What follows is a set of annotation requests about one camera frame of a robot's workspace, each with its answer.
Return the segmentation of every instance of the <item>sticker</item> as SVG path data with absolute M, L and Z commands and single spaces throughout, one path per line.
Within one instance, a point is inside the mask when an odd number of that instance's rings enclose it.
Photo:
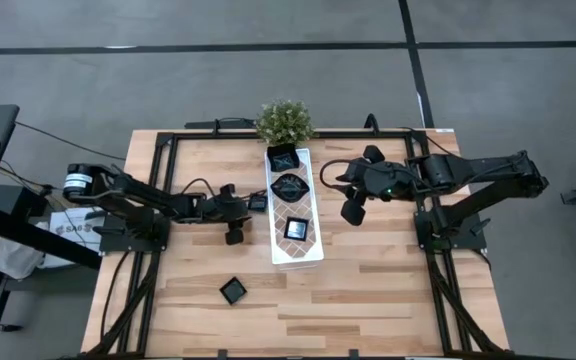
M 79 180 L 91 183 L 92 177 L 84 174 L 68 174 L 68 176 L 66 176 L 66 181 L 69 180 Z
M 77 180 L 70 180 L 70 181 L 66 181 L 66 183 L 64 184 L 64 189 L 67 187 L 80 187 L 80 188 L 86 188 L 86 183 L 83 181 L 77 181 Z

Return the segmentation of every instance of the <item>wooden table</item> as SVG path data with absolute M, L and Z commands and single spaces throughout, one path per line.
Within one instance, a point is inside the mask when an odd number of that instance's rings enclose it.
M 125 170 L 144 182 L 156 134 L 135 131 L 130 143 Z M 458 152 L 454 133 L 428 130 L 428 135 Z M 323 163 L 358 157 L 367 144 L 377 145 L 389 161 L 402 162 L 406 157 L 404 142 L 397 139 L 315 139 L 305 144 L 316 171 L 324 242 L 325 260 L 316 268 L 282 272 L 272 265 L 267 214 L 253 215 L 245 227 L 245 243 L 237 246 L 225 244 L 225 225 L 174 225 L 161 257 L 146 355 L 214 357 L 218 349 L 227 349 L 232 356 L 347 356 L 348 349 L 359 349 L 365 356 L 442 354 L 426 260 L 416 244 L 415 205 L 368 202 L 363 225 L 354 227 L 339 215 L 343 195 L 319 182 Z M 234 183 L 239 194 L 264 189 L 265 147 L 256 140 L 182 140 L 173 192 L 196 177 L 215 188 Z M 166 151 L 158 176 L 160 188 Z M 431 152 L 440 150 L 431 145 Z M 343 164 L 333 165 L 326 179 L 333 181 L 344 170 Z M 200 184 L 191 189 L 205 191 Z M 463 189 L 442 202 L 449 204 L 466 195 Z M 464 305 L 494 342 L 507 347 L 487 265 L 471 251 L 453 255 Z M 103 260 L 83 351 L 99 341 L 101 314 L 119 258 L 112 254 Z M 124 306 L 130 264 L 132 255 L 119 273 L 107 328 Z M 233 276 L 243 282 L 248 294 L 231 307 L 218 289 Z M 454 315 L 446 307 L 452 344 L 459 348 Z M 139 322 L 139 310 L 133 319 Z M 133 324 L 129 350 L 135 349 L 137 335 Z

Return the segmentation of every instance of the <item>white bag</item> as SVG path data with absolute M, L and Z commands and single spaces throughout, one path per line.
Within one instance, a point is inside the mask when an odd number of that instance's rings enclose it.
M 42 230 L 49 228 L 47 222 L 40 222 L 35 226 Z M 28 277 L 43 256 L 44 253 L 40 251 L 0 236 L 0 271 L 13 279 Z

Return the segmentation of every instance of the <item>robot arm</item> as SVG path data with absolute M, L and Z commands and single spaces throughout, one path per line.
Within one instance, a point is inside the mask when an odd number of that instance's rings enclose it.
M 232 184 L 208 198 L 203 193 L 169 194 L 124 173 L 117 167 L 94 164 L 70 164 L 64 184 L 64 197 L 75 204 L 99 206 L 125 220 L 137 233 L 148 232 L 158 210 L 180 224 L 228 223 L 229 244 L 243 241 L 241 226 L 249 219 L 245 201 L 233 195 Z
M 344 185 L 327 185 L 323 172 L 333 163 L 348 163 L 338 176 Z M 333 160 L 322 167 L 324 185 L 343 192 L 348 199 L 341 215 L 352 225 L 361 225 L 366 199 L 414 201 L 428 195 L 452 194 L 471 183 L 493 182 L 462 201 L 433 209 L 433 228 L 441 233 L 466 217 L 506 198 L 536 197 L 548 186 L 525 151 L 498 158 L 464 159 L 452 154 L 432 154 L 406 160 L 406 165 L 385 161 L 376 146 L 366 147 L 363 157 Z

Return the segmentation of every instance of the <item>black bracket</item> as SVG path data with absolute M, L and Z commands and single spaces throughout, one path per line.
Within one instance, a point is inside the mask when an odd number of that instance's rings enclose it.
M 417 243 L 421 249 L 448 250 L 448 249 L 486 249 L 486 238 L 483 228 L 490 219 L 481 221 L 479 214 L 467 217 L 461 223 L 454 235 L 437 236 L 433 234 L 430 213 L 419 211 L 414 214 Z
M 364 123 L 364 129 L 372 129 L 372 134 L 374 136 L 379 136 L 379 124 L 377 123 L 375 115 L 368 114 L 366 122 Z
M 116 229 L 116 232 L 105 232 L 101 237 L 99 251 L 108 253 L 113 251 L 137 251 L 137 252 L 161 252 L 168 246 L 168 234 L 170 233 L 170 220 L 161 218 L 153 226 L 150 238 L 137 237 L 127 233 L 124 220 L 112 215 L 106 216 L 104 228 Z

